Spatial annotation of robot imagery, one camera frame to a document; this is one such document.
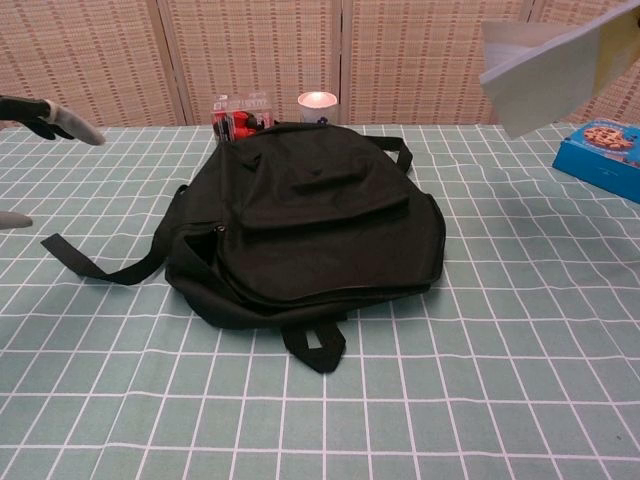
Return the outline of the black fabric backpack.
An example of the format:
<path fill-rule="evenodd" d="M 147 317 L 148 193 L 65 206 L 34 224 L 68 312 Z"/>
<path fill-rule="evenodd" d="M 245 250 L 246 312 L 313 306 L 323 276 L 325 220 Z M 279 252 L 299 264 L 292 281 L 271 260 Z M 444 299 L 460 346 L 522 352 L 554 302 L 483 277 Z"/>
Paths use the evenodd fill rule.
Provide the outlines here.
<path fill-rule="evenodd" d="M 398 137 L 280 123 L 218 144 L 137 263 L 108 273 L 60 235 L 43 246 L 74 273 L 119 285 L 163 270 L 209 324 L 278 328 L 294 357 L 326 374 L 349 312 L 441 276 L 445 220 L 409 178 L 412 160 Z"/>

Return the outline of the white paper cup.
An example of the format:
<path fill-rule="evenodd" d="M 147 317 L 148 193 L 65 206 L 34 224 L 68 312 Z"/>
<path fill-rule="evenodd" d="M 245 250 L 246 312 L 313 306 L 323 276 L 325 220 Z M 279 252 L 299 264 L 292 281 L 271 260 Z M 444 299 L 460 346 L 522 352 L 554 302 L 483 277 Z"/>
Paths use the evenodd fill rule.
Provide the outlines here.
<path fill-rule="evenodd" d="M 298 106 L 302 122 L 313 124 L 336 122 L 338 99 L 330 92 L 304 92 L 298 97 Z"/>

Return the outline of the bamboo folding screen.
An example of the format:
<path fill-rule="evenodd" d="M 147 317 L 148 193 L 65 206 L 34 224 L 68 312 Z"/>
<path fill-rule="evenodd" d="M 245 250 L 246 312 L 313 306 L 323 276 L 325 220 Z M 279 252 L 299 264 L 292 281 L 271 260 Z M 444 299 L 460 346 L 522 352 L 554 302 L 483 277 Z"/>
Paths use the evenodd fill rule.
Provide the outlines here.
<path fill-rule="evenodd" d="M 490 124 L 486 21 L 586 23 L 625 0 L 0 0 L 0 94 L 98 126 L 200 125 L 263 91 L 328 91 L 351 124 Z"/>

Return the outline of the yellow cover paperback book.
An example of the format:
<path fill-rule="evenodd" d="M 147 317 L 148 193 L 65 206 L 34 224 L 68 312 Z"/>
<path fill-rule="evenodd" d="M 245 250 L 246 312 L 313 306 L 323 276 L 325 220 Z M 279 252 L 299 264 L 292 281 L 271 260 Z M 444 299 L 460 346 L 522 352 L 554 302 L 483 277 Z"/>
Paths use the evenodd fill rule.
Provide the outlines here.
<path fill-rule="evenodd" d="M 640 0 L 581 25 L 485 21 L 480 85 L 517 138 L 574 112 L 640 60 Z"/>

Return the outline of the blue cookie box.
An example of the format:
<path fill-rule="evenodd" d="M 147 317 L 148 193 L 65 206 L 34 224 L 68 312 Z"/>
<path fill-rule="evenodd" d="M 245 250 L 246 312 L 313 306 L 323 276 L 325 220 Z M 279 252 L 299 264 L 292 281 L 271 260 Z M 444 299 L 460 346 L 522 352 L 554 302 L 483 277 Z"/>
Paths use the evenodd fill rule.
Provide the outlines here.
<path fill-rule="evenodd" d="M 591 121 L 562 140 L 552 166 L 640 204 L 640 125 Z"/>

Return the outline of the clear plastic box red items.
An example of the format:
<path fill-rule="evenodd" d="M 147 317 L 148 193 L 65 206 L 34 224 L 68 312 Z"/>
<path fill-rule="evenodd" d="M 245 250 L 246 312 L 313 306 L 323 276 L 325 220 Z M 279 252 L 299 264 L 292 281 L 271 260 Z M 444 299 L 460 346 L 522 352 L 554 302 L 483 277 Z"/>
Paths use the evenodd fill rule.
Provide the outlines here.
<path fill-rule="evenodd" d="M 264 91 L 217 95 L 211 122 L 218 143 L 252 136 L 274 125 L 270 96 Z"/>

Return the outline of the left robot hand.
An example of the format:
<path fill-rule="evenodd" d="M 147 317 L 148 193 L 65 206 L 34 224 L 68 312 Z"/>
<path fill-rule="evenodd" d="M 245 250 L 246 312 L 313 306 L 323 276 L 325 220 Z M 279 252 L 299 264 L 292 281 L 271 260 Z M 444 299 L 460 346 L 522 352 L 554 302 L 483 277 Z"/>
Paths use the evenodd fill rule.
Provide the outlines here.
<path fill-rule="evenodd" d="M 79 140 L 100 146 L 105 137 L 94 125 L 67 107 L 48 99 L 0 95 L 0 121 L 13 121 L 45 140 Z"/>

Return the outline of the green checkered tablecloth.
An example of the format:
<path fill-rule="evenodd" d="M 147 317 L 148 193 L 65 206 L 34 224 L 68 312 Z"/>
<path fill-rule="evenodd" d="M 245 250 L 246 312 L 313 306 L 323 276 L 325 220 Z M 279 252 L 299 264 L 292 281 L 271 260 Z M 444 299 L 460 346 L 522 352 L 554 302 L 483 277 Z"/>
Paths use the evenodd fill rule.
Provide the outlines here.
<path fill-rule="evenodd" d="M 0 480 L 640 480 L 640 206 L 554 169 L 556 124 L 366 125 L 400 136 L 447 222 L 441 280 L 354 312 L 320 375 L 276 331 L 220 330 L 144 256 L 211 129 L 99 148 L 0 131 Z"/>

